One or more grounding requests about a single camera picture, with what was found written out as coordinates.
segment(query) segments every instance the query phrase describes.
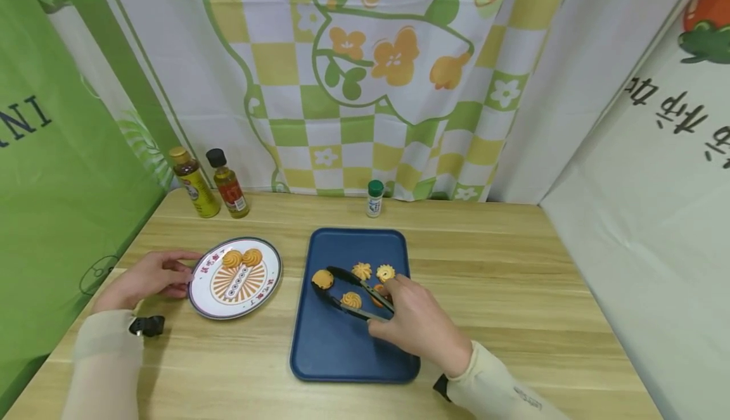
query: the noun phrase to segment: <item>tongs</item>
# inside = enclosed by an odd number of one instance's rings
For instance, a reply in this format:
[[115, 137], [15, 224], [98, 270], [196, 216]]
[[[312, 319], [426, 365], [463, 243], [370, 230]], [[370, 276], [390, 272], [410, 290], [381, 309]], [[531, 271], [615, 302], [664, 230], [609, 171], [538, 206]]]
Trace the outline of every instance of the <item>tongs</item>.
[[[378, 303], [382, 304], [385, 309], [388, 309], [391, 314], [395, 313], [395, 308], [393, 307], [393, 304], [390, 303], [390, 301], [386, 300], [383, 295], [380, 295], [378, 291], [373, 289], [373, 287], [369, 286], [367, 282], [363, 281], [359, 277], [352, 274], [350, 271], [343, 270], [342, 268], [334, 267], [334, 266], [328, 266], [325, 268], [327, 271], [330, 271], [332, 273], [332, 276], [335, 277], [335, 279], [339, 279], [341, 281], [347, 282], [347, 284], [351, 284], [354, 286], [360, 286], [367, 293], [372, 296], [375, 300], [378, 300]], [[380, 317], [375, 314], [370, 314], [366, 310], [352, 308], [352, 306], [348, 306], [345, 304], [340, 303], [340, 300], [336, 299], [334, 296], [330, 295], [326, 290], [322, 289], [322, 287], [318, 286], [312, 281], [312, 287], [317, 292], [317, 296], [320, 297], [325, 303], [330, 304], [332, 306], [335, 306], [335, 308], [340, 309], [350, 315], [355, 316], [358, 319], [362, 320], [380, 320], [384, 321], [387, 320], [383, 317]]]

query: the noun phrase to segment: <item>sleeve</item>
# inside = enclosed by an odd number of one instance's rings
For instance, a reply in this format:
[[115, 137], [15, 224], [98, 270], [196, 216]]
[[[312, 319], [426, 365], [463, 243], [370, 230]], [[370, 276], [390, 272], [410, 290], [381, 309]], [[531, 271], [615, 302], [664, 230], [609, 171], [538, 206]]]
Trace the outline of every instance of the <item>sleeve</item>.
[[479, 420], [569, 420], [530, 388], [512, 377], [504, 363], [481, 344], [466, 372], [449, 379], [448, 397]]
[[143, 340], [129, 332], [130, 310], [107, 310], [83, 323], [61, 420], [137, 420]]

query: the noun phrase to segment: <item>wooden table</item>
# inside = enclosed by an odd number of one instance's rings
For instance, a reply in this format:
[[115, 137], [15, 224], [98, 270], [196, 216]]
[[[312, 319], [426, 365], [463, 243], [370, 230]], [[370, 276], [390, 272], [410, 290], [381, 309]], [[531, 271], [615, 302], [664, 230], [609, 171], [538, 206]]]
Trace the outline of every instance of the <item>wooden table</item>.
[[[433, 291], [472, 338], [513, 375], [578, 419], [661, 419], [623, 349], [540, 208], [498, 203], [251, 194], [251, 213], [198, 219], [184, 190], [169, 194], [121, 258], [108, 284], [144, 253], [205, 252], [237, 236], [270, 241], [283, 258], [274, 297], [243, 319], [211, 321], [186, 301], [151, 299], [166, 333], [147, 340], [139, 380], [143, 419], [468, 419], [431, 390], [424, 362], [410, 385], [304, 383], [289, 351], [309, 236], [319, 227], [385, 227], [408, 241], [413, 279]], [[58, 419], [72, 348], [88, 308], [43, 364], [6, 420]]]

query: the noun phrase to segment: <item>swirl cookie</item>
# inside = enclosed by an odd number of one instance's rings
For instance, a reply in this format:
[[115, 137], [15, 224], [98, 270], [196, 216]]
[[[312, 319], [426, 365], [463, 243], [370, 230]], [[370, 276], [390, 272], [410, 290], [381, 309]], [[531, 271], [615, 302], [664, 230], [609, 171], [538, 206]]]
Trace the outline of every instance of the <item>swirl cookie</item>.
[[335, 283], [335, 277], [332, 276], [330, 271], [319, 270], [315, 273], [315, 276], [312, 276], [312, 282], [317, 284], [320, 289], [327, 290]]
[[395, 277], [395, 270], [390, 265], [380, 265], [378, 270], [375, 272], [375, 275], [378, 276], [380, 282], [385, 284], [385, 281]]
[[370, 263], [359, 262], [357, 265], [352, 267], [352, 274], [363, 281], [367, 281], [370, 279], [370, 276], [373, 275], [373, 270], [370, 269]]
[[[388, 291], [385, 290], [385, 286], [382, 284], [377, 284], [373, 289], [378, 292], [380, 295], [383, 295], [386, 300], [390, 301], [390, 303], [393, 303], [393, 299], [390, 298], [390, 295], [388, 295]], [[383, 304], [380, 303], [380, 301], [375, 300], [373, 296], [370, 297], [370, 299], [373, 300], [373, 303], [375, 303], [378, 308], [383, 308]]]
[[346, 294], [342, 295], [340, 303], [342, 303], [343, 305], [348, 305], [350, 306], [350, 308], [360, 309], [363, 307], [363, 300], [361, 300], [360, 295], [356, 294], [354, 291], [349, 291]]
[[237, 268], [243, 262], [243, 254], [233, 249], [226, 252], [226, 255], [224, 255], [221, 262], [224, 264], [225, 268]]
[[256, 267], [259, 266], [264, 256], [259, 249], [248, 249], [243, 253], [242, 262], [245, 266]]

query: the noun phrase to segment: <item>small spice bottle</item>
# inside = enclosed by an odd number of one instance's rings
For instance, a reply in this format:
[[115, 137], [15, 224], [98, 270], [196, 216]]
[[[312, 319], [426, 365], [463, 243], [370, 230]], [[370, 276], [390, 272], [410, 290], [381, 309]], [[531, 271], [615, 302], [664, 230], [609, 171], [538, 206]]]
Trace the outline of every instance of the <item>small spice bottle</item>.
[[226, 166], [227, 161], [224, 151], [215, 148], [207, 151], [205, 156], [208, 158], [210, 166], [215, 169], [213, 181], [218, 186], [218, 191], [221, 193], [221, 198], [224, 199], [231, 217], [234, 219], [246, 217], [250, 208], [241, 191], [241, 185], [238, 184], [235, 172]]
[[367, 184], [367, 217], [378, 217], [383, 208], [383, 193], [385, 187], [379, 180], [372, 180]]
[[175, 165], [172, 171], [181, 180], [184, 188], [188, 190], [190, 199], [198, 215], [203, 218], [213, 217], [221, 210], [221, 204], [215, 199], [215, 195], [208, 188], [200, 170], [200, 163], [191, 157], [190, 153], [178, 146], [170, 150], [170, 157]]

